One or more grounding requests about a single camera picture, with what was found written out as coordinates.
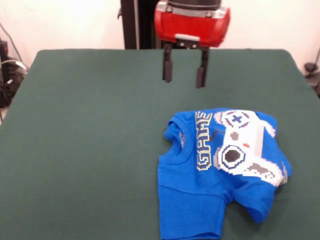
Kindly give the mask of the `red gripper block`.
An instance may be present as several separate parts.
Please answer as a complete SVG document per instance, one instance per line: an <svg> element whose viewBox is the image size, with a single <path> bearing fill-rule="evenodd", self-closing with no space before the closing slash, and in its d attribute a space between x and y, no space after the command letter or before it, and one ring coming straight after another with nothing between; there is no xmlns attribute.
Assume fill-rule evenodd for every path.
<svg viewBox="0 0 320 240"><path fill-rule="evenodd" d="M172 81L172 43L187 41L200 47L217 48L224 41L231 21L231 9L220 1L159 1L154 10L155 32L162 41L162 79ZM201 49L196 87L206 85L210 50Z"/></svg>

